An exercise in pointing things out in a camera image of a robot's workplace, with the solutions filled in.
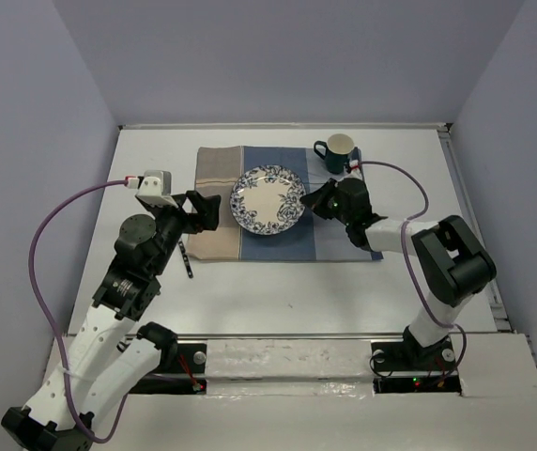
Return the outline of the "blue beige checked cloth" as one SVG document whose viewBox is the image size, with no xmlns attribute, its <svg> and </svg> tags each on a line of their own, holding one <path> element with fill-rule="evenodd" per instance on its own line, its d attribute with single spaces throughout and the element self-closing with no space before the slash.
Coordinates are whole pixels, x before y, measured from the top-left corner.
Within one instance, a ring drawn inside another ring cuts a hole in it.
<svg viewBox="0 0 537 451">
<path fill-rule="evenodd" d="M 300 204 L 332 175 L 310 148 L 199 148 L 195 189 L 221 199 L 219 225 L 188 238 L 200 261 L 361 262 L 382 254 L 355 247 L 345 229 Z"/>
</svg>

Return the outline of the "blue floral plate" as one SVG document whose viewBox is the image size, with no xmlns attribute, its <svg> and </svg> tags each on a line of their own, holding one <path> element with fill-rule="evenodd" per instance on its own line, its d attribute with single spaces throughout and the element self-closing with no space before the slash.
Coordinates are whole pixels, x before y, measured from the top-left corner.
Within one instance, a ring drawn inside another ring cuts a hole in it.
<svg viewBox="0 0 537 451">
<path fill-rule="evenodd" d="M 304 213 L 300 198 L 306 194 L 299 175 L 281 165 L 259 165 L 234 184 L 229 208 L 244 230 L 274 236 L 293 227 Z"/>
</svg>

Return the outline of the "dark green mug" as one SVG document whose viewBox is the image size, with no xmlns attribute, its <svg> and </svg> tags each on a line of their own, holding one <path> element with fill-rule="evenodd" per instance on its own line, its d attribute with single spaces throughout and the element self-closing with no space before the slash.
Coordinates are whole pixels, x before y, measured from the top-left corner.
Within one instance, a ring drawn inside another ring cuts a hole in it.
<svg viewBox="0 0 537 451">
<path fill-rule="evenodd" d="M 330 136 L 327 141 L 315 141 L 313 150 L 331 174 L 339 175 L 344 172 L 349 155 L 355 147 L 350 136 L 336 133 Z"/>
</svg>

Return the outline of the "fork with black handle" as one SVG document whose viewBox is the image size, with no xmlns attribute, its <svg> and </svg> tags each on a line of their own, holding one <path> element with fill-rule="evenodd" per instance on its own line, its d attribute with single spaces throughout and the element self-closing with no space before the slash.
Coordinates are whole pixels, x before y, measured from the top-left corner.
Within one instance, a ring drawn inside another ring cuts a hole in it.
<svg viewBox="0 0 537 451">
<path fill-rule="evenodd" d="M 184 242 L 183 242 L 182 240 L 179 240 L 179 242 L 178 242 L 178 248 L 179 248 L 179 252 L 180 252 L 180 254 L 181 254 L 183 263 L 184 263 L 184 267 L 185 267 L 186 273 L 187 273 L 187 275 L 188 275 L 188 277 L 189 277 L 190 279 L 193 279 L 192 266 L 191 266 L 190 259 L 189 259 L 189 257 L 188 257 L 188 254 L 187 254 L 187 251 L 186 251 Z"/>
</svg>

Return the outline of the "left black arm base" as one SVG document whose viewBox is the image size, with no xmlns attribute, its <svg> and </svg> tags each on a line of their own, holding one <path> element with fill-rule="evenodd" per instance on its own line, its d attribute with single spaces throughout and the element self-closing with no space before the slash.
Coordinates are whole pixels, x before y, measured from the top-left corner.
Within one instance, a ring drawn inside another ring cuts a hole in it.
<svg viewBox="0 0 537 451">
<path fill-rule="evenodd" d="M 133 395 L 198 396 L 207 392 L 207 344 L 178 344 L 173 360 L 162 357 L 160 365 L 141 378 L 130 393 Z"/>
</svg>

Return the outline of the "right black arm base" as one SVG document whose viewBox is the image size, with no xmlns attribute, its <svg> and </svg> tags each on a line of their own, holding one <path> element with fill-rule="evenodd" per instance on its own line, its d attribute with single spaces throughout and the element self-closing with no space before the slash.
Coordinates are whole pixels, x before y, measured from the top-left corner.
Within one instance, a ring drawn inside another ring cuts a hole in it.
<svg viewBox="0 0 537 451">
<path fill-rule="evenodd" d="M 404 353 L 402 341 L 372 342 L 368 363 L 376 395 L 462 394 L 449 338 L 416 361 Z"/>
</svg>

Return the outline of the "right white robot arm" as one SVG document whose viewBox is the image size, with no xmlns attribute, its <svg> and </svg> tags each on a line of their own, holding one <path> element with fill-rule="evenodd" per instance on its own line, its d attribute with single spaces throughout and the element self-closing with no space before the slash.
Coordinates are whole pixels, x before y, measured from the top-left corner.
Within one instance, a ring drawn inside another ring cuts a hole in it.
<svg viewBox="0 0 537 451">
<path fill-rule="evenodd" d="M 408 368 L 421 368 L 441 354 L 464 306 L 497 276 L 492 257 L 460 216 L 438 222 L 389 219 L 374 212 L 364 182 L 351 178 L 329 179 L 300 202 L 316 216 L 341 223 L 357 248 L 403 256 L 422 307 L 401 344 L 385 356 Z M 412 257 L 419 261 L 427 293 L 420 291 Z"/>
</svg>

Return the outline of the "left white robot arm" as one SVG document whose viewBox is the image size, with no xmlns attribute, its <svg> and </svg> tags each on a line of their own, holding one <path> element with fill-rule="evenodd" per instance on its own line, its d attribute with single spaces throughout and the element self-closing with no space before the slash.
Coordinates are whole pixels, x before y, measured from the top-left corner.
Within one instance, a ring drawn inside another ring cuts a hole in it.
<svg viewBox="0 0 537 451">
<path fill-rule="evenodd" d="M 49 378 L 2 418 L 3 429 L 26 450 L 88 450 L 103 443 L 96 429 L 105 417 L 122 412 L 139 380 L 175 362 L 176 334 L 138 322 L 159 295 L 159 277 L 181 236 L 217 229 L 221 198 L 188 191 L 137 199 L 146 213 L 122 223 L 115 257 L 80 331 L 70 345 L 57 342 L 60 361 Z"/>
</svg>

